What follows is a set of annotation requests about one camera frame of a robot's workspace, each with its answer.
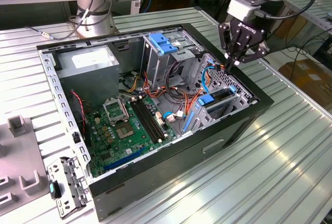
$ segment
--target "metal panel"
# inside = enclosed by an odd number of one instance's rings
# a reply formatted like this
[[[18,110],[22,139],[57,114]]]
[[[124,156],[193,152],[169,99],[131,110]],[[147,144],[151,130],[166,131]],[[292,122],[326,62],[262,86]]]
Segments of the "metal panel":
[[[303,9],[309,1],[310,0],[284,0],[285,5],[295,12]],[[331,12],[332,0],[316,0],[315,3],[301,15],[323,30],[329,30],[332,28],[332,21],[327,18],[327,14]]]
[[[124,16],[115,22],[120,31],[191,22],[220,48],[217,23],[193,8]],[[70,28],[65,24],[45,28],[56,35],[58,28],[66,26]],[[14,32],[24,33],[25,38],[15,39]],[[4,44],[2,40],[9,35],[10,41]],[[48,166],[72,152],[52,96],[42,91],[46,78],[34,60],[38,57],[36,44],[31,44],[29,35],[37,44],[45,42],[29,30],[0,32],[0,64],[25,63],[0,72],[0,102],[5,101],[0,103],[0,122],[4,120],[1,114],[31,117],[44,165]],[[319,223],[324,218],[332,207],[331,115],[264,61],[242,65],[241,69],[272,97],[273,106],[238,142],[102,223]],[[50,220],[60,222],[55,202],[48,195],[0,217],[0,223]],[[92,202],[63,221],[68,222],[95,223]]]

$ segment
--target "yellow wire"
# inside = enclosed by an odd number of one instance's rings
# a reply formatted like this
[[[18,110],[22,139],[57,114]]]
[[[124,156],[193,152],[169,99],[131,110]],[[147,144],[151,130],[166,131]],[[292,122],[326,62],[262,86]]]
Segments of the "yellow wire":
[[[135,82],[134,82],[134,85],[133,85],[133,87],[131,88],[131,89],[129,89],[127,92],[128,93],[131,93],[131,92],[133,92],[134,90],[135,90],[135,88],[136,88],[136,83],[137,83],[137,79],[138,79],[138,77],[136,76],[136,78],[135,78]]]

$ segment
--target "cardboard box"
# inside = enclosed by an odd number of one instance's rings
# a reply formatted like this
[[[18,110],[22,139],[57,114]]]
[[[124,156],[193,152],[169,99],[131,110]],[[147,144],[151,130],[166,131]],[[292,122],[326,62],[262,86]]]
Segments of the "cardboard box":
[[[286,63],[279,72],[291,77],[293,62]],[[310,59],[297,61],[292,82],[327,111],[332,109],[332,76]]]

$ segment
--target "chip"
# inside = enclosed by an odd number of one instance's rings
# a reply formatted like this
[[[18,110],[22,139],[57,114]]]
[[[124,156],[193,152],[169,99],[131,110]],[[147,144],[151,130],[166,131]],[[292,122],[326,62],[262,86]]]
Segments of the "chip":
[[[107,153],[101,154],[101,157],[102,157],[103,160],[107,160],[111,157],[111,155],[110,155],[109,152],[107,152]]]
[[[116,132],[118,133],[120,139],[125,137],[129,137],[134,134],[133,127],[129,124],[129,122],[123,122],[115,126]]]
[[[129,155],[129,154],[131,154],[131,153],[133,153],[133,152],[132,152],[132,150],[129,148],[129,149],[126,149],[126,153]]]

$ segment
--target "red cable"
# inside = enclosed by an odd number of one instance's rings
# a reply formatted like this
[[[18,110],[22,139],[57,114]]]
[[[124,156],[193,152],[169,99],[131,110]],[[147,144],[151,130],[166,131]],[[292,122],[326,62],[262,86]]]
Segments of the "red cable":
[[[77,95],[77,93],[75,93],[74,91],[71,91],[71,93],[72,93],[73,95],[76,96],[76,98],[77,98],[78,101],[79,101],[79,104],[81,105],[82,119],[83,119],[83,133],[85,133],[84,109],[83,109],[82,100],[81,100],[80,97]]]

